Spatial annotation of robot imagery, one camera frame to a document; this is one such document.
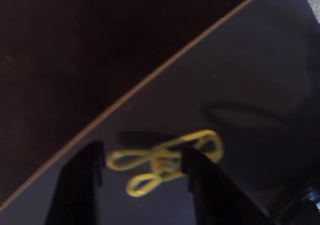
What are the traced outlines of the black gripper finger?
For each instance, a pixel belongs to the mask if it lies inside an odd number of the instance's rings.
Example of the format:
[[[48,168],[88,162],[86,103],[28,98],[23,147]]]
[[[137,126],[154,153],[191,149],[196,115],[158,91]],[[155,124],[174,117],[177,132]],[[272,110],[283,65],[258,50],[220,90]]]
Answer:
[[[58,178],[47,225],[96,225],[96,188],[103,184],[104,142],[89,143],[70,159]]]
[[[215,163],[198,150],[182,150],[181,171],[188,179],[198,225],[274,224]]]

